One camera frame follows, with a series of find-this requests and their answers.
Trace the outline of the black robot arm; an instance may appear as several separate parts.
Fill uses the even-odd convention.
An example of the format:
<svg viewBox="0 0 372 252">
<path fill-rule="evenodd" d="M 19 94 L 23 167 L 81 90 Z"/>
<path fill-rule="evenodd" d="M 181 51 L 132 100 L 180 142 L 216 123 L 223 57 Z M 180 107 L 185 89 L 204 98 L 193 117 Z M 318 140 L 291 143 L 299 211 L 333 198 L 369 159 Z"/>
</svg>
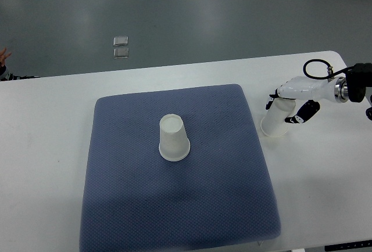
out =
<svg viewBox="0 0 372 252">
<path fill-rule="evenodd" d="M 327 75 L 316 77 L 307 72 L 311 63 L 327 66 Z M 310 120 L 319 110 L 322 99 L 336 103 L 351 101 L 360 103 L 364 99 L 371 102 L 371 63 L 357 63 L 334 72 L 332 65 L 323 59 L 310 59 L 303 65 L 303 76 L 295 77 L 278 87 L 269 95 L 266 110 L 270 110 L 275 100 L 304 100 L 305 103 L 293 116 L 286 116 L 284 122 L 302 124 Z"/>
</svg>

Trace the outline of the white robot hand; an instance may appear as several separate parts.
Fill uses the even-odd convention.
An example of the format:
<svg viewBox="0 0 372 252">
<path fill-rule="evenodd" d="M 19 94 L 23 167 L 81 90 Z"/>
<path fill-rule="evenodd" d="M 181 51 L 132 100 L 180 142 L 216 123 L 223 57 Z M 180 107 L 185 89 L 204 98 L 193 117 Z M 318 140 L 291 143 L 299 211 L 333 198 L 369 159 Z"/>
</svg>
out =
<svg viewBox="0 0 372 252">
<path fill-rule="evenodd" d="M 272 92 L 266 102 L 266 110 L 269 110 L 277 98 L 307 100 L 297 113 L 292 117 L 285 118 L 286 123 L 303 124 L 310 120 L 319 110 L 317 101 L 322 99 L 330 102 L 345 103 L 347 96 L 343 96 L 346 87 L 346 78 L 336 77 L 331 81 L 315 80 L 308 77 L 295 77 Z"/>
</svg>

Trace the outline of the person's hand at left edge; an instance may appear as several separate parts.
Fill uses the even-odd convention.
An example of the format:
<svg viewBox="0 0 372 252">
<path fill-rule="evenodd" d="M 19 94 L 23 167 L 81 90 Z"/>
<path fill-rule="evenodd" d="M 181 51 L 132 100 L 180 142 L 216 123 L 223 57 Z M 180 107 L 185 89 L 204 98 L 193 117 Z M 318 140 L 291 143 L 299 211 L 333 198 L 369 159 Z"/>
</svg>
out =
<svg viewBox="0 0 372 252">
<path fill-rule="evenodd" d="M 0 51 L 0 65 L 1 65 L 1 67 L 5 67 L 6 66 L 6 60 L 11 55 L 12 55 L 12 53 L 11 52 L 8 52 L 7 51 L 7 48 L 1 49 L 1 51 Z"/>
</svg>

